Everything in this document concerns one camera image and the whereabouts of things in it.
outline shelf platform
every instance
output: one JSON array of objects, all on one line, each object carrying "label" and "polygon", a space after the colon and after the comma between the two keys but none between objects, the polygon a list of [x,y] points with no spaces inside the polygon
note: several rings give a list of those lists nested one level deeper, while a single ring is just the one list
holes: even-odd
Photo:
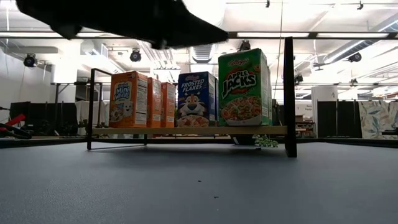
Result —
[{"label": "shelf platform", "polygon": [[93,128],[93,134],[287,134],[287,126],[205,128]]}]

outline green object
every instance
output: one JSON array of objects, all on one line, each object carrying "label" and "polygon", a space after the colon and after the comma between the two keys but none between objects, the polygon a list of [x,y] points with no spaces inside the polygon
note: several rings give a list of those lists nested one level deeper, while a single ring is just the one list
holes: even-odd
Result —
[{"label": "green object", "polygon": [[220,126],[272,125],[266,56],[252,49],[218,58]]},{"label": "green object", "polygon": [[278,147],[278,142],[268,139],[266,135],[260,136],[259,134],[253,135],[255,139],[255,146],[260,147]]}]

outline cereal box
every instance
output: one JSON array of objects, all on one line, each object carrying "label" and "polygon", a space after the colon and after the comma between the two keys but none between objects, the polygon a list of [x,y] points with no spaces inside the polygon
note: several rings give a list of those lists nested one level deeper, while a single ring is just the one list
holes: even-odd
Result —
[{"label": "cereal box", "polygon": [[218,58],[220,126],[270,125],[270,76],[261,49]]},{"label": "cereal box", "polygon": [[214,126],[215,81],[208,72],[178,76],[178,127]]},{"label": "cereal box", "polygon": [[162,128],[174,127],[175,87],[171,83],[162,83],[162,115],[160,125]]},{"label": "cereal box", "polygon": [[147,126],[147,77],[138,72],[112,75],[109,127]]},{"label": "cereal box", "polygon": [[148,78],[148,107],[147,127],[160,128],[162,115],[162,87],[161,82],[155,78]]}]

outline red object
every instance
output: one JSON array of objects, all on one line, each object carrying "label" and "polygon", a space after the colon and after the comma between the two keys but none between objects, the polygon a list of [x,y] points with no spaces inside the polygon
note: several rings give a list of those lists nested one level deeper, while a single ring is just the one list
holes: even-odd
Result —
[{"label": "red object", "polygon": [[[18,115],[17,117],[15,117],[14,119],[8,121],[5,125],[13,126],[13,125],[15,125],[15,124],[17,124],[17,123],[20,123],[20,122],[23,121],[25,118],[26,118],[25,115],[20,114],[20,115]],[[6,130],[7,130],[6,128],[0,128],[0,131],[6,131]]]}]

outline gray floor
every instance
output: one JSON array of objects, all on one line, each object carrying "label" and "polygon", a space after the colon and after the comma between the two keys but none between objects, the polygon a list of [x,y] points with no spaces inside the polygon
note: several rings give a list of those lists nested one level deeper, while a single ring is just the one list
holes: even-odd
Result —
[{"label": "gray floor", "polygon": [[1,224],[398,222],[396,149],[69,144],[0,149],[0,168]]}]

